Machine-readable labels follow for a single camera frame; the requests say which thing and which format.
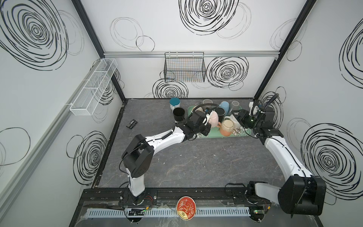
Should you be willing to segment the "pink mug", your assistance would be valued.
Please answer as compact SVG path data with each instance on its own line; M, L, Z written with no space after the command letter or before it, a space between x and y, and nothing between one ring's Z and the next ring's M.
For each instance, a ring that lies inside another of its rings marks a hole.
M221 127L221 123L219 121L219 115L217 114L216 111L212 111L210 113L208 123L211 125L211 128L215 128L215 127L220 128Z

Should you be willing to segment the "black and white mug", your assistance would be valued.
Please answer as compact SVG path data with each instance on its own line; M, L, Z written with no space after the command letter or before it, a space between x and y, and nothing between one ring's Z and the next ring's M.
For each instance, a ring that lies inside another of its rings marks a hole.
M185 110L177 107L173 110L173 116L176 123L182 122L185 119Z

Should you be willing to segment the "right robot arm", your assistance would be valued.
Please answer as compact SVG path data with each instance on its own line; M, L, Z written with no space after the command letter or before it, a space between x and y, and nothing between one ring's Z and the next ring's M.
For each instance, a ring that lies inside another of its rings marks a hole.
M274 110L266 107L252 115L251 111L241 109L233 111L232 115L243 128L252 130L270 151L285 178L282 187L251 181L248 188L252 194L278 204L287 214L321 215L326 183L298 160L283 134L274 128Z

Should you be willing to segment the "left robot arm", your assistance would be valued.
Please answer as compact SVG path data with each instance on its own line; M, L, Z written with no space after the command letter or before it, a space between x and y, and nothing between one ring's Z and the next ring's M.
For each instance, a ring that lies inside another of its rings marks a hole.
M136 135L124 151L121 161L126 168L128 189L132 196L138 198L144 193L144 174L153 156L170 146L192 140L198 133L207 136L211 130L209 119L210 114L196 110L168 131L149 137Z

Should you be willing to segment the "green floral tray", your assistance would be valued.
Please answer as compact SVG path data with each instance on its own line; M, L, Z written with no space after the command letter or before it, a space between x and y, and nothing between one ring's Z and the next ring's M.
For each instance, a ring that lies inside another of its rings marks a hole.
M188 115L190 115L192 113L193 108L196 106L189 106L188 107ZM241 130L239 133L237 134L231 134L230 136L228 136L229 138L231 137L248 137L249 135L245 133L244 130ZM201 138L226 138L226 136L222 135L220 133L219 128L215 127L215 128L211 128L209 134L207 136L201 134L201 133L197 133L197 138L201 139Z

